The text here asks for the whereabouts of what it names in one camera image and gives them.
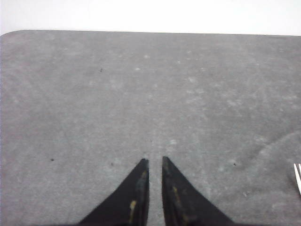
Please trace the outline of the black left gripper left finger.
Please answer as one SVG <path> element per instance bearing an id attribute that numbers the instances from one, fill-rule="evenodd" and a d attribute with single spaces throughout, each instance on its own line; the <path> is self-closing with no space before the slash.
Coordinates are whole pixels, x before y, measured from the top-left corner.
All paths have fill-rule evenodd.
<path id="1" fill-rule="evenodd" d="M 145 226 L 149 210 L 149 161 L 141 159 L 118 188 L 80 226 Z"/>

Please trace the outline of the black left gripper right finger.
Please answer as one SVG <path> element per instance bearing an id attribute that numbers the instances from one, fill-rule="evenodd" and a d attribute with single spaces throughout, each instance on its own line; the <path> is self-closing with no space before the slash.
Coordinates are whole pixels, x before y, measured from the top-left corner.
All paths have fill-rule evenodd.
<path id="1" fill-rule="evenodd" d="M 204 197 L 175 164 L 162 158 L 162 202 L 167 226 L 228 226 L 234 221 Z"/>

